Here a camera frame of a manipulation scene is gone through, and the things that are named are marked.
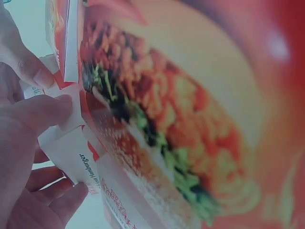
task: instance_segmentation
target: fingernail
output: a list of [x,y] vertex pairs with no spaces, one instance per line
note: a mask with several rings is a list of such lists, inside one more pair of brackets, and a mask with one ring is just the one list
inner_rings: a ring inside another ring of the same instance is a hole
[[72,103],[72,98],[68,94],[62,94],[62,95],[56,97],[56,99],[63,103]]
[[39,87],[48,89],[54,83],[54,78],[51,74],[47,73],[43,69],[39,69],[33,78],[34,82],[38,84]]
[[74,188],[76,188],[81,195],[87,195],[89,192],[87,185],[84,183],[78,183]]

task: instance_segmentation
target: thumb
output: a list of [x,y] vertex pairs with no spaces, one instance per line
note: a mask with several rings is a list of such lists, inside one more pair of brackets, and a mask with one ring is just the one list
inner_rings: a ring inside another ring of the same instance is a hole
[[8,36],[8,39],[2,40],[3,55],[0,61],[10,66],[14,72],[23,81],[39,86],[49,88],[53,84],[53,75],[44,66],[44,64],[31,53],[22,43],[18,31],[15,36]]

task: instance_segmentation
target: hamburger image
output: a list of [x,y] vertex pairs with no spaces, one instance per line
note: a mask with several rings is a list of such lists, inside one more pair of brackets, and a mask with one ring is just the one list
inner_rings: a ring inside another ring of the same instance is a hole
[[[248,63],[212,21],[179,1],[129,4],[146,24],[104,4],[85,13],[81,82],[87,101],[99,103],[89,111],[104,142],[119,146],[122,165],[126,155],[137,158],[131,180],[141,174],[151,196],[164,199],[160,217],[181,218],[169,228],[212,227],[217,217],[253,210],[264,103]],[[122,137],[105,133],[112,125]]]

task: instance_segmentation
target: food packaging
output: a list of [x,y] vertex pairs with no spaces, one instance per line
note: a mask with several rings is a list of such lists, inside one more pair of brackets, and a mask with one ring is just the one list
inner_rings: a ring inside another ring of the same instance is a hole
[[79,86],[77,83],[65,84],[54,55],[40,58],[55,76],[55,83],[50,89],[40,89],[20,82],[24,98],[37,95],[57,97],[68,94],[72,98],[73,111],[63,124],[52,126],[42,133],[38,142],[48,158],[74,183],[83,182],[89,193],[101,198],[101,186],[95,160],[102,155],[103,149],[92,131],[81,117]]
[[46,0],[46,40],[64,82],[78,82],[77,10],[78,0]]
[[304,4],[289,2],[79,5],[81,114],[114,228],[305,227]]

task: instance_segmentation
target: finger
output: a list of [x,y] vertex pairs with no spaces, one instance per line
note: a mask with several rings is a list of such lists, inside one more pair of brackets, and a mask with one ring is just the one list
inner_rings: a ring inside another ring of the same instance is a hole
[[26,185],[29,192],[36,192],[48,184],[63,177],[63,173],[55,166],[32,170]]
[[35,149],[35,158],[34,163],[40,164],[49,161],[50,159],[45,155],[43,150],[40,148],[39,143],[37,141],[36,149]]
[[71,111],[72,102],[68,95],[61,95],[56,99],[39,95],[2,110],[5,116],[19,123],[21,128],[27,128],[28,134],[33,134],[31,137],[35,140],[50,126],[63,123]]
[[79,183],[70,188],[62,197],[54,200],[50,209],[61,219],[64,226],[72,218],[88,194],[88,188],[84,183]]
[[53,75],[22,43],[18,29],[1,39],[3,55],[0,60],[9,65],[23,81],[42,88],[50,88]]
[[73,187],[73,184],[64,178],[43,190],[34,192],[33,195],[40,202],[49,205],[55,199],[62,197],[71,187]]

